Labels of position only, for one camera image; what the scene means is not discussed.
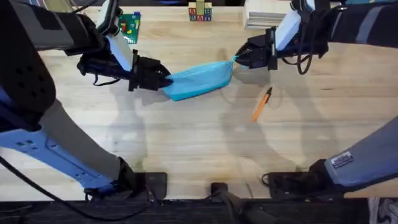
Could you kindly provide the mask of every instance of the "black cable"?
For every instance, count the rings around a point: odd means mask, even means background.
[[[312,53],[312,50],[313,50],[313,39],[311,38],[310,53],[307,55],[308,56],[308,62],[307,62],[306,66],[305,66],[305,69],[303,71],[302,68],[301,68],[301,64],[302,64],[301,56],[302,56],[302,50],[303,50],[303,45],[304,45],[305,33],[307,32],[307,26],[308,26],[307,24],[303,25],[302,32],[301,32],[301,38],[300,38],[300,45],[298,47],[297,70],[298,70],[298,73],[300,75],[304,75],[304,74],[306,74],[308,72],[308,70],[310,69],[310,66],[311,66],[312,56],[313,56],[313,53]]]
[[[225,202],[225,204],[226,204],[226,208],[228,209],[228,215],[229,215],[229,218],[231,219],[231,224],[235,224],[236,217],[235,217],[235,213],[233,210],[233,205],[232,205],[231,200],[229,198],[227,198],[227,199],[228,199],[228,202]]]
[[[313,32],[311,34],[311,38],[310,38],[310,51],[308,53],[307,56],[305,56],[303,59],[301,59],[302,56],[302,50],[303,50],[303,44],[304,44],[304,37],[305,37],[305,33],[307,31],[307,26],[308,24],[304,24],[302,27],[302,35],[300,38],[300,43],[299,43],[299,47],[298,47],[298,53],[297,53],[297,62],[296,63],[291,63],[288,62],[286,59],[282,59],[285,63],[287,64],[292,64],[292,65],[296,65],[297,66],[297,70],[298,73],[300,75],[304,75],[308,72],[308,70],[310,69],[311,66],[311,62],[312,62],[312,58],[313,58],[313,47],[315,45],[315,37],[317,36],[317,32],[319,29],[320,24],[322,23],[322,20],[324,20],[324,18],[326,18],[326,16],[328,16],[331,12],[333,12],[334,10],[338,10],[341,8],[344,8],[347,6],[336,6],[333,9],[330,9],[329,11],[325,12],[319,19],[316,20]],[[304,68],[304,70],[302,70],[301,64],[306,61],[308,59],[308,62]]]
[[[78,8],[78,9],[76,9],[76,10],[70,12],[70,13],[76,14],[76,13],[78,13],[78,12],[81,12],[81,11],[85,10],[86,8],[88,8],[88,7],[92,6],[92,5],[94,5],[94,4],[97,3],[98,1],[99,1],[99,0],[92,0],[92,1],[89,2],[87,5],[82,6],[82,7]]]
[[[302,60],[301,63],[305,62],[309,58],[309,55],[306,55]],[[282,61],[284,61],[288,65],[297,65],[297,62],[290,62],[286,58],[282,58]]]
[[[3,165],[7,170],[12,172],[14,175],[19,177],[21,180],[23,180],[25,183],[29,184],[34,189],[38,190],[40,193],[46,195],[47,197],[51,198],[52,200],[54,200],[58,203],[61,203],[62,205],[66,206],[70,210],[76,212],[77,214],[79,214],[85,218],[90,218],[92,220],[104,221],[104,222],[119,222],[119,221],[127,220],[128,218],[132,218],[132,217],[146,211],[150,207],[150,204],[147,204],[147,205],[143,206],[142,208],[140,208],[138,211],[135,211],[132,214],[126,215],[125,217],[121,217],[121,218],[95,217],[93,215],[87,214],[87,213],[79,210],[78,208],[74,207],[70,203],[58,198],[54,194],[51,194],[47,190],[43,189],[41,186],[39,186],[38,184],[36,184],[32,180],[30,180],[27,176],[25,176],[23,173],[21,173],[19,170],[17,170],[15,167],[13,167],[10,163],[8,163],[2,156],[0,156],[0,164]]]

